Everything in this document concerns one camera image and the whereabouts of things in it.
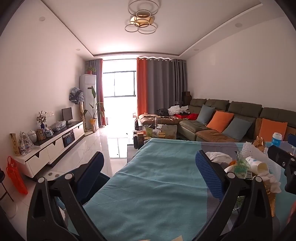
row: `window frame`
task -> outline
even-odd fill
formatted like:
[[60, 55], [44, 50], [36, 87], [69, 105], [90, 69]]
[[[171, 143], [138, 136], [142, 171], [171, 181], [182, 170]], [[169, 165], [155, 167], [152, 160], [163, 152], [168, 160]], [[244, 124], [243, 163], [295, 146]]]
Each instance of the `window frame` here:
[[114, 78], [114, 96], [104, 96], [104, 98], [114, 98], [114, 97], [135, 97], [136, 92], [135, 92], [135, 73], [137, 72], [136, 70], [129, 70], [129, 71], [114, 71], [114, 72], [104, 72], [103, 74], [114, 74], [115, 73], [127, 73], [127, 72], [133, 72], [133, 95], [115, 95], [115, 78]]

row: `wall outlet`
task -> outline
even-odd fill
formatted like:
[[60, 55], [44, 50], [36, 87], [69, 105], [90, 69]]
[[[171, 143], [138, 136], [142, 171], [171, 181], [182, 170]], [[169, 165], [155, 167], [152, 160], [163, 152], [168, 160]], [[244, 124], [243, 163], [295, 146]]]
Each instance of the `wall outlet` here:
[[53, 111], [49, 111], [49, 112], [46, 113], [46, 117], [49, 117], [49, 116], [52, 116], [52, 115], [54, 115]]

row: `recessed downlight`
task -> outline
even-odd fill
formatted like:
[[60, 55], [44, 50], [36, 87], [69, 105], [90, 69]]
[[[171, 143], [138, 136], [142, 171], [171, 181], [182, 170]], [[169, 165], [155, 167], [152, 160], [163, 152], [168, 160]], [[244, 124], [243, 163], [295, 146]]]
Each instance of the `recessed downlight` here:
[[241, 24], [241, 23], [236, 23], [235, 26], [236, 26], [237, 28], [241, 28], [241, 27], [242, 27], [242, 24]]

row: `blue-gray pillow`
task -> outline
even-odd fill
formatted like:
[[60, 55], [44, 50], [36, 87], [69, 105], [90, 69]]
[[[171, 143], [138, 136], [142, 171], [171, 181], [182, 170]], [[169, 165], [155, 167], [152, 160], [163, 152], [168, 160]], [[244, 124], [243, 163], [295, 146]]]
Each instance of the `blue-gray pillow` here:
[[214, 107], [208, 107], [206, 105], [202, 105], [202, 108], [200, 110], [200, 113], [198, 114], [196, 121], [206, 125], [209, 122], [214, 112], [214, 109], [215, 109]]
[[247, 133], [251, 125], [252, 122], [235, 117], [222, 134], [240, 141]]

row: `floor standing air conditioner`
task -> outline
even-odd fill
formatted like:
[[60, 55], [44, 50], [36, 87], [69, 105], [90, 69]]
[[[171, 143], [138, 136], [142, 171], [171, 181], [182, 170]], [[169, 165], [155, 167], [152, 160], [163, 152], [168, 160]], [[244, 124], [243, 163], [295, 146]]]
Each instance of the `floor standing air conditioner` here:
[[[90, 113], [92, 113], [92, 107], [91, 105], [94, 105], [94, 97], [91, 92], [91, 86], [94, 87], [94, 90], [96, 92], [96, 75], [93, 74], [83, 74], [80, 76], [80, 83], [79, 87], [84, 93], [84, 109], [88, 110]], [[90, 119], [91, 115], [87, 112], [85, 115], [85, 121], [86, 121], [86, 127], [87, 129], [91, 129]]]

